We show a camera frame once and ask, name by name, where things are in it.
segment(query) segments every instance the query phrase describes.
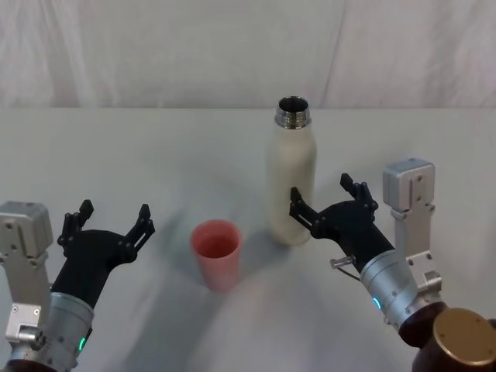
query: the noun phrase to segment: metal bottle rim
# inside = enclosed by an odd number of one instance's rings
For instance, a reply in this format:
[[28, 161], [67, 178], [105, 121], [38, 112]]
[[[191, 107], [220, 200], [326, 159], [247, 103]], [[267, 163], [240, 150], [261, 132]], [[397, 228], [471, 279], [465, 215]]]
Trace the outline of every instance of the metal bottle rim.
[[298, 95], [284, 97], [279, 101], [274, 121], [285, 129], [301, 129], [310, 125], [308, 102]]

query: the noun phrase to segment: bottle opening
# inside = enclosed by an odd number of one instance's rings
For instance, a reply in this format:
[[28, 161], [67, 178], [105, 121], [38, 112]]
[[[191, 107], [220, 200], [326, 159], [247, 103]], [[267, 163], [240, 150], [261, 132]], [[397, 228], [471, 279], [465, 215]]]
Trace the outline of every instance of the bottle opening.
[[279, 109], [286, 112], [303, 112], [308, 109], [308, 102], [302, 97], [284, 97], [279, 101]]

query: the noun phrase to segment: brown cylindrical object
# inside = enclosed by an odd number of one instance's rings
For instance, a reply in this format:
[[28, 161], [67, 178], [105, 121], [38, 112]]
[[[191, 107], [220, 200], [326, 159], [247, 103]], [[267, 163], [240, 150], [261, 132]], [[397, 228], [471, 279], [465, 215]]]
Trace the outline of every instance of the brown cylindrical object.
[[441, 313], [432, 338], [417, 354], [413, 372], [491, 372], [496, 358], [496, 332], [489, 321], [470, 310]]
[[54, 369], [30, 360], [10, 360], [5, 372], [56, 372]]
[[409, 346], [422, 348], [432, 337], [434, 319], [447, 308], [448, 306], [444, 302], [425, 306], [405, 320], [398, 330], [398, 334]]

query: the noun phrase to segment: cable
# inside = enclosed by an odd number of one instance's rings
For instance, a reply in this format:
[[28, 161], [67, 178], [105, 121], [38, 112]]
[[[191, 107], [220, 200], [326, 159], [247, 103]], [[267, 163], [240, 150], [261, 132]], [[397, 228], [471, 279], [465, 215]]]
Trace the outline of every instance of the cable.
[[361, 280], [360, 280], [360, 278], [359, 278], [359, 277], [356, 277], [355, 275], [353, 275], [353, 274], [349, 273], [348, 271], [346, 271], [346, 270], [342, 269], [341, 267], [337, 267], [336, 269], [338, 269], [339, 271], [341, 271], [343, 274], [348, 275], [348, 276], [349, 276], [349, 277], [351, 277], [352, 279], [355, 279], [356, 281], [360, 281], [360, 282], [361, 282]]

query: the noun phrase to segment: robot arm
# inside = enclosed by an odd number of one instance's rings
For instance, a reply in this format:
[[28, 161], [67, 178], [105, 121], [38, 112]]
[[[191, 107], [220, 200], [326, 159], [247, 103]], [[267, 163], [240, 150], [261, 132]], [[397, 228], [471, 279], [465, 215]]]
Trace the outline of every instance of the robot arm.
[[291, 191], [290, 215], [317, 239], [339, 244], [346, 256], [332, 261], [334, 268], [352, 264], [374, 304], [384, 313], [400, 337], [410, 346], [421, 347], [430, 337], [413, 332], [432, 327], [432, 314], [446, 305], [439, 292], [441, 277], [429, 250], [430, 204], [434, 190], [434, 166], [423, 160], [392, 164], [384, 172], [384, 201], [396, 218], [396, 249], [374, 225], [377, 203], [366, 183], [357, 184], [348, 174], [341, 186], [353, 197], [317, 213]]
[[45, 260], [53, 242], [48, 210], [41, 204], [10, 201], [0, 206], [0, 264], [12, 295], [6, 337], [13, 345], [41, 346], [50, 309]]
[[50, 290], [44, 267], [53, 241], [47, 209], [19, 202], [0, 207], [0, 263], [14, 302], [7, 327], [12, 346], [8, 372], [68, 372], [76, 367], [110, 272], [133, 262], [155, 231], [148, 205], [125, 236], [82, 231], [93, 210], [86, 200], [79, 212], [65, 216], [58, 243], [67, 259]]

